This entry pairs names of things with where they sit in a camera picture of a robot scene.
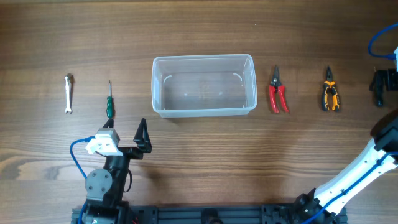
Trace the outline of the red black screwdriver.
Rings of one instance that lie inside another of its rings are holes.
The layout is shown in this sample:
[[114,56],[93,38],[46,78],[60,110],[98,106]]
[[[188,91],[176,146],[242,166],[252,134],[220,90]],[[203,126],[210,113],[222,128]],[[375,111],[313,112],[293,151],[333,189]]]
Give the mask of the red black screwdriver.
[[374,74],[374,95],[376,100],[376,105],[378,107],[382,107],[384,104],[382,95],[383,95],[383,76],[380,76],[379,71],[376,70]]

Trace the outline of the orange black pliers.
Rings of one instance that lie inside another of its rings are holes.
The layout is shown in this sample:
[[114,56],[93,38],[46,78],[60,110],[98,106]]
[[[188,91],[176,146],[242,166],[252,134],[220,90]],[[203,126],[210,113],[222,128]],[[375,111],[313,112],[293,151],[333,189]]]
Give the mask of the orange black pliers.
[[[331,95],[333,100],[331,106],[329,103],[329,95]],[[333,111],[337,112],[340,110],[340,97],[337,92],[336,83],[333,79],[333,73],[329,66],[326,68],[325,81],[323,82],[321,106],[323,111],[332,109]]]

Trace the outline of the red handled cutting pliers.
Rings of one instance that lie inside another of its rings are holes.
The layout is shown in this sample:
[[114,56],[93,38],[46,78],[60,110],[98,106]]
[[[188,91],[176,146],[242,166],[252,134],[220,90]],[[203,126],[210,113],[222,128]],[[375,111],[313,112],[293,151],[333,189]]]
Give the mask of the red handled cutting pliers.
[[285,100],[285,86],[281,83],[280,81],[280,76],[279,76],[279,67],[277,65],[274,66],[273,69],[273,74],[271,78],[271,82],[268,86],[268,91],[269,91],[269,98],[270,98],[270,103],[271,103],[271,108],[274,113],[279,113],[279,109],[277,107],[277,103],[275,100],[275,96],[278,95],[282,108],[283,110],[288,113],[289,108],[287,106],[287,102]]

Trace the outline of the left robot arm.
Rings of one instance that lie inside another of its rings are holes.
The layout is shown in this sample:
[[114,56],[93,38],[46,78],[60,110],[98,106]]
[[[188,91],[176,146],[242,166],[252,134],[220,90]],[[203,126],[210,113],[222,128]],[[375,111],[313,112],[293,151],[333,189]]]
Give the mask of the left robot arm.
[[85,178],[87,191],[85,208],[79,214],[78,223],[139,223],[138,216],[123,200],[126,181],[132,179],[129,169],[131,160],[141,160],[152,151],[152,144],[143,118],[133,138],[135,146],[121,147],[120,138],[113,128],[114,120],[109,119],[88,140],[89,154],[101,154],[105,164],[101,169],[91,171]]

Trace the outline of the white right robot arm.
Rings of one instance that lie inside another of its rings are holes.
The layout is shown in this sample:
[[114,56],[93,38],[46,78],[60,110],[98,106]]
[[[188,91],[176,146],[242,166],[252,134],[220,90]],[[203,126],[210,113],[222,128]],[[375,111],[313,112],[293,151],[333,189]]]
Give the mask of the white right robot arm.
[[[330,109],[328,94],[333,98],[332,110],[340,109],[340,98],[331,68],[326,69],[321,106]],[[375,70],[369,86],[376,106],[382,106],[384,87],[397,91],[397,71]],[[371,131],[371,140],[361,154],[329,182],[299,196],[291,208],[296,223],[343,223],[338,214],[346,203],[376,178],[397,168],[397,111],[381,119]]]

